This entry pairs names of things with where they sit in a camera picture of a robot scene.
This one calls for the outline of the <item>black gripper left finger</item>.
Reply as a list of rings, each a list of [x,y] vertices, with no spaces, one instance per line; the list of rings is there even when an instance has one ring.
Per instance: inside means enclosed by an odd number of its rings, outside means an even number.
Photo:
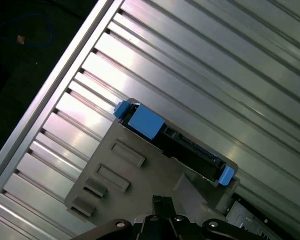
[[[169,219],[172,217],[172,198],[152,197],[152,213],[142,222],[130,223],[114,219],[88,230],[75,240],[163,240],[169,235]]]

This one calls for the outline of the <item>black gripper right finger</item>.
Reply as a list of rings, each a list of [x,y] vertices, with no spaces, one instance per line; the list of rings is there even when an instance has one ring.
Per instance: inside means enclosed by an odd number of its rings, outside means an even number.
[[[171,197],[162,198],[163,219],[177,240],[260,240],[261,237],[217,218],[198,225],[176,213]]]

